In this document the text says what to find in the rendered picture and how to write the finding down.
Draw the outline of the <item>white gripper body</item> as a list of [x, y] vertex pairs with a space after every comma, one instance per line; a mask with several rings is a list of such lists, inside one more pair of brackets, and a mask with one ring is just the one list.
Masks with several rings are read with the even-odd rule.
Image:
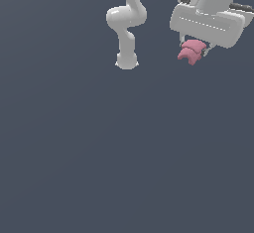
[[242, 14], [227, 11], [215, 15], [200, 15], [195, 6], [178, 4], [172, 14], [170, 28], [184, 35], [206, 41], [223, 48], [233, 47], [245, 27]]

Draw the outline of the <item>pink arch-shaped object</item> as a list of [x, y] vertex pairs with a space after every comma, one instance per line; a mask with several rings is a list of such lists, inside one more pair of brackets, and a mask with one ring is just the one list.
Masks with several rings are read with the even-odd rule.
[[178, 59], [186, 58], [190, 65], [201, 59], [201, 52], [206, 49], [206, 44], [200, 40], [187, 40], [182, 44]]

